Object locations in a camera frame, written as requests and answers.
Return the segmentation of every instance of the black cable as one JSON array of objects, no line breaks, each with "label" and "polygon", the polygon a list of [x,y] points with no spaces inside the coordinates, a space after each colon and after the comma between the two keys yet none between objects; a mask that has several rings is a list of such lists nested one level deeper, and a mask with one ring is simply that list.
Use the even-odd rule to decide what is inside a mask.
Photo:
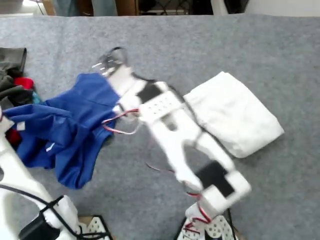
[{"label": "black cable", "polygon": [[39,2],[36,1],[36,4],[38,5],[38,8],[40,9],[40,12],[42,13],[42,16],[44,16],[44,12],[42,11],[42,9],[41,9],[41,7],[40,7]]},{"label": "black cable", "polygon": [[233,222],[232,222],[232,217],[231,217],[231,210],[230,210],[230,208],[228,208],[227,212],[228,212],[228,218],[229,218],[229,221],[230,221],[230,226],[231,226],[231,230],[232,230],[233,239],[234,239],[234,240],[237,240],[236,233],[235,233],[235,227],[234,227],[234,224],[233,224]]},{"label": "black cable", "polygon": [[52,202],[47,202],[43,199],[41,199],[40,197],[33,195],[29,192],[20,190],[18,188],[15,187],[11,187],[11,186],[7,186],[7,185],[3,185],[0,184],[0,189],[5,189],[23,196],[26,196],[28,198],[34,199],[36,201],[38,201],[41,204],[44,204],[46,207],[48,206],[48,208],[51,209],[51,211],[54,213],[54,215],[56,216],[56,218],[62,223],[62,225],[74,236],[77,238],[77,240],[99,240],[101,238],[105,238],[108,236],[111,236],[110,232],[90,232],[90,233],[81,233],[81,234],[77,234],[76,232],[74,232],[71,227],[66,223],[66,221],[64,220],[64,218],[55,210],[55,208],[53,207],[53,203],[55,203],[57,200],[54,200]]}]

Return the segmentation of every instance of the folded white cloth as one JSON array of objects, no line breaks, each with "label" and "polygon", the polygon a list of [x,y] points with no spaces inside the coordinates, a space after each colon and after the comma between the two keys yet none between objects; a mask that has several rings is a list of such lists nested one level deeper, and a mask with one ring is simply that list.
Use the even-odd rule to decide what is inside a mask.
[{"label": "folded white cloth", "polygon": [[221,72],[184,96],[203,126],[237,158],[284,133],[277,118],[240,81]]}]

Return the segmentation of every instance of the gray fabric surface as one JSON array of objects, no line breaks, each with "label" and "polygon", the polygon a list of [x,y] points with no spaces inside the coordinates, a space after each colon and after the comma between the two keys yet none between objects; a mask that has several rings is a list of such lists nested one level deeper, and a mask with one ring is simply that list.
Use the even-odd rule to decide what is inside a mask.
[{"label": "gray fabric surface", "polygon": [[[25,72],[43,99],[69,89],[115,46],[128,48],[137,73],[183,94],[220,71],[231,73],[285,130],[235,160],[253,190],[232,208],[235,226],[248,240],[320,239],[320,18],[1,18],[0,45],[27,47]],[[118,240],[171,240],[193,200],[169,173],[145,167],[144,161],[166,162],[149,139],[145,128],[117,135],[100,151],[92,181],[78,191],[59,185],[52,171],[31,173],[54,197],[69,195],[81,215],[102,214]],[[187,154],[194,169],[207,162],[194,150]],[[20,225],[36,214],[28,204],[15,201]]]}]

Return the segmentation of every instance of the blue cloth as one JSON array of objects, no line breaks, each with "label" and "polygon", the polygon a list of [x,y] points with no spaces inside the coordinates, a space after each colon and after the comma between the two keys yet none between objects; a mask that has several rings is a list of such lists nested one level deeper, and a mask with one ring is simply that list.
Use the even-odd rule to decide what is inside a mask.
[{"label": "blue cloth", "polygon": [[72,189],[91,180],[99,150],[111,132],[101,122],[112,118],[119,96],[98,73],[80,74],[74,87],[41,104],[7,109],[25,122],[16,152],[27,167],[54,168],[58,181]]}]

